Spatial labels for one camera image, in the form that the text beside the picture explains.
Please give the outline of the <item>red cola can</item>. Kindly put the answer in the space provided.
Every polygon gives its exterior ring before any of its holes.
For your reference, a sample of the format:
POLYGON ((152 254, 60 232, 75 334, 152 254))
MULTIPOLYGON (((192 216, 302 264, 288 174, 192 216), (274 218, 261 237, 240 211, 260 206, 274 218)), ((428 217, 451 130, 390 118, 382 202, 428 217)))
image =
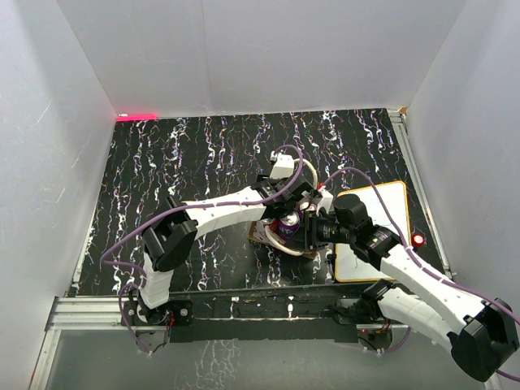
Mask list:
POLYGON ((277 219, 263 219, 262 224, 268 226, 269 228, 275 228, 277 226, 277 219))

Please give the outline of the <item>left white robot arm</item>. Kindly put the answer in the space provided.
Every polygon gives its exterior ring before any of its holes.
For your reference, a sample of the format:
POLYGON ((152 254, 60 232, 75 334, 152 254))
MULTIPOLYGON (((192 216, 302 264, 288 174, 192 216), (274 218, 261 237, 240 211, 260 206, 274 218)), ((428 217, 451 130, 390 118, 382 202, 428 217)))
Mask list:
POLYGON ((148 324, 166 318, 174 270, 185 262, 194 242, 210 232, 238 223, 257 224, 269 244, 289 250, 287 241, 297 229, 282 220, 298 217, 299 205, 315 189, 316 184, 301 177, 294 182, 265 177, 236 193, 204 201, 170 198, 171 213, 141 235, 145 284, 139 288, 135 312, 148 324))

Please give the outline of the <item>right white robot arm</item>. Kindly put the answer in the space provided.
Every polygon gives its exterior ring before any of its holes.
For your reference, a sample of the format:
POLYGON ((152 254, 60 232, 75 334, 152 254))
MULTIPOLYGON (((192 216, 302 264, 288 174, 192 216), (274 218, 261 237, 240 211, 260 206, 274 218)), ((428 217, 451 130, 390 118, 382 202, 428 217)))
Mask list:
POLYGON ((300 225, 290 245, 303 250, 344 244, 357 259, 385 275, 357 301, 330 306, 337 322, 391 319, 406 324, 445 348, 479 382, 487 381, 519 350, 509 305, 455 288, 403 245, 393 230, 374 223, 357 195, 336 197, 331 210, 316 201, 303 201, 297 216, 300 225))

